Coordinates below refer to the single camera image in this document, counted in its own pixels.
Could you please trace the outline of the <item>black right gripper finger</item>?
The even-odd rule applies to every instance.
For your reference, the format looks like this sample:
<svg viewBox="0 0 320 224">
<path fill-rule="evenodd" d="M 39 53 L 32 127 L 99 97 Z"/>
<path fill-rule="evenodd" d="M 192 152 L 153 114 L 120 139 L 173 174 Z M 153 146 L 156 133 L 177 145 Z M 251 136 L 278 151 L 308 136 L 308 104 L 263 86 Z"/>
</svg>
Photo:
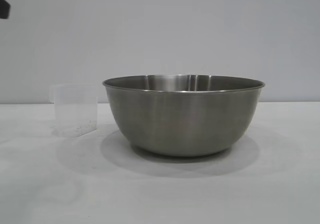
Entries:
<svg viewBox="0 0 320 224">
<path fill-rule="evenodd" d="M 7 20 L 10 16 L 11 5 L 6 0 L 0 0 L 0 19 Z"/>
</svg>

